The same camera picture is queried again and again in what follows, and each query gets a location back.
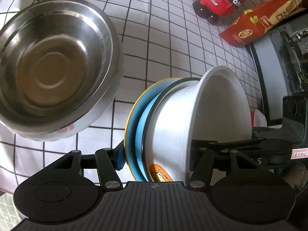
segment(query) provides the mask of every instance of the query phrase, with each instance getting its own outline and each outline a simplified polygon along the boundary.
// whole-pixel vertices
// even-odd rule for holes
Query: bowl rim
[[[111,39],[111,59],[110,63],[108,63],[109,68],[107,73],[105,74],[105,77],[97,90],[93,92],[93,95],[80,107],[75,109],[73,112],[71,112],[69,115],[55,120],[53,122],[47,122],[37,125],[23,125],[20,123],[12,122],[10,119],[5,117],[3,114],[0,113],[0,122],[7,126],[8,128],[20,132],[20,133],[50,133],[55,132],[61,128],[64,128],[66,126],[69,126],[70,124],[74,123],[81,117],[83,117],[86,113],[90,111],[90,109],[99,102],[99,100],[103,97],[105,92],[107,91],[108,87],[110,86],[110,83],[116,74],[118,70],[118,62],[120,60],[120,42],[118,39],[118,34],[116,31],[115,26],[113,25],[111,19],[107,16],[105,12],[103,12],[102,9],[100,9],[98,6],[85,1],[85,0],[42,0],[39,2],[36,2],[23,10],[19,11],[15,16],[13,16],[0,30],[0,41],[1,37],[5,33],[5,31],[11,26],[11,24],[20,16],[22,16],[25,12],[31,10],[32,8],[35,8],[37,6],[41,6],[46,3],[74,3],[79,4],[81,6],[89,8],[91,11],[97,13],[97,15],[101,18],[102,21],[104,21],[105,25],[107,26],[107,29],[110,34]]]

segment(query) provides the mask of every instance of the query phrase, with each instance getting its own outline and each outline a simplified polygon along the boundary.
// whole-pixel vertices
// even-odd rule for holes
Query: blue plate
[[[178,80],[180,78],[167,78],[153,84],[137,99],[128,116],[124,133],[124,150],[128,168],[136,181],[147,181],[139,168],[135,152],[136,131],[141,115],[157,95]]]
[[[144,166],[142,164],[142,156],[141,156],[141,141],[142,141],[142,134],[143,134],[143,129],[144,129],[144,125],[145,125],[145,121],[147,119],[147,116],[154,104],[154,102],[156,101],[157,97],[160,95],[161,93],[159,93],[145,108],[145,110],[143,111],[139,123],[138,123],[138,127],[137,127],[137,131],[136,131],[136,138],[135,138],[135,153],[136,153],[136,159],[137,159],[137,163],[139,166],[139,169],[142,172],[142,175],[144,176],[144,178],[147,178],[145,171],[144,171]]]

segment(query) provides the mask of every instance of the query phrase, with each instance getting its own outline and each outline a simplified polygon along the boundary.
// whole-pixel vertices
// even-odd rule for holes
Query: black machine
[[[123,141],[93,155],[71,151],[17,187],[14,203],[24,220],[13,230],[298,230],[287,220],[296,193],[280,171],[289,166],[295,146],[305,143],[308,97],[287,99],[292,104],[303,98],[304,114],[284,111],[287,127],[302,126],[302,136],[262,136],[281,133],[255,129],[246,141],[193,140],[194,172],[186,184],[128,182],[123,188],[116,173],[125,164]],[[100,186],[83,177],[89,168],[97,169]],[[215,168],[226,177],[210,185]]]

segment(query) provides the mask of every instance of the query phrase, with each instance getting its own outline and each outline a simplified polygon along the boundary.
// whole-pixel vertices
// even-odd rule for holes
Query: table
[[[0,0],[0,27],[18,11],[40,0]],[[110,16],[123,43],[124,78],[114,103],[89,128],[68,139],[37,142],[15,135],[0,125],[0,189],[13,193],[25,179],[65,153],[79,149],[94,154],[114,148],[123,139],[128,114],[139,95],[168,77],[201,77],[225,65],[241,80],[251,110],[261,103],[254,62],[245,48],[234,48],[218,34],[239,12],[260,3],[247,0],[233,15],[212,26],[198,18],[195,0],[86,0]],[[85,177],[99,184],[95,170]],[[127,167],[118,172],[122,182],[133,180]]]

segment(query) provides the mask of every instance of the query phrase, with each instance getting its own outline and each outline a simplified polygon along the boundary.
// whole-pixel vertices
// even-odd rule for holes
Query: white bowl
[[[168,93],[158,105],[145,140],[148,169],[157,164],[173,181],[186,183],[192,139],[247,140],[251,128],[239,79],[225,66],[214,67],[200,82]]]

